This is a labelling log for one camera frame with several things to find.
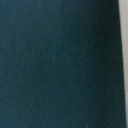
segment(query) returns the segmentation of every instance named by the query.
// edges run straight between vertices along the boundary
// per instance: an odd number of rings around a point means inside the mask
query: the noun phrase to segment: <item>textured surface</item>
[[[125,128],[116,0],[0,0],[0,127]]]

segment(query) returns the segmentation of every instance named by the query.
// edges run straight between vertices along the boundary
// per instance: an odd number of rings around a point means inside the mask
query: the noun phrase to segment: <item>teal cloth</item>
[[[0,128],[126,128],[117,0],[0,0]]]

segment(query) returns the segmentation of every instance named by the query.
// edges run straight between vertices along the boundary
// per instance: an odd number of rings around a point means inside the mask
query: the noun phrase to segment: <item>dark teal fabric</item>
[[[0,128],[126,128],[117,0],[0,0]]]

